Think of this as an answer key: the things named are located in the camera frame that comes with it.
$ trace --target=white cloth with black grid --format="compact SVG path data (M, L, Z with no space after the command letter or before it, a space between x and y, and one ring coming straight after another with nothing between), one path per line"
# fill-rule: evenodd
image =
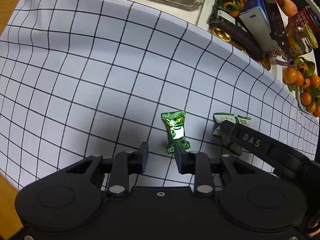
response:
M0 172L18 189L145 140L146 172L130 185L192 187L166 153L161 113L177 110L187 112L191 150L226 151L211 134L213 113L228 112L314 159L319 123L271 73L209 32L128 0L20 0L0 38L0 73ZM272 171L248 152L240 158Z

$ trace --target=circular cover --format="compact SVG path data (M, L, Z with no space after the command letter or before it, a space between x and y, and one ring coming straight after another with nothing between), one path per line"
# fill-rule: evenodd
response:
M15 206L24 224L58 232L89 220L101 203L101 192L95 185L68 174L63 179L48 176L23 188Z
M219 202L237 223L263 231L291 226L307 210L299 188L269 175L239 176L223 189Z

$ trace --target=bunch of tangerines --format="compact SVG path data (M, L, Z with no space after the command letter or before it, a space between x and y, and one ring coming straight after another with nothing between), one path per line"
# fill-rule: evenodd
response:
M320 77L303 61L298 62L297 70L287 67L283 70L283 82L293 91L300 91L300 101L309 113L320 117Z

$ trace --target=jar with yellow lid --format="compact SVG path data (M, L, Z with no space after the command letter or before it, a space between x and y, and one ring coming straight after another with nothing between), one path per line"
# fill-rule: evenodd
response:
M302 27L286 29L289 41L289 58L296 58L318 48L315 35L308 24Z

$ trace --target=yellow lid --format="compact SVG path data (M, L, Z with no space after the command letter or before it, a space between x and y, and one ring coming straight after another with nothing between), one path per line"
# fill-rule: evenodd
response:
M303 27L304 27L304 33L306 34L306 37L308 38L311 46L314 49L317 49L318 48L318 42L317 42L317 39L316 39L315 35L313 34L313 31L311 30L311 28L309 27L308 24L304 24Z

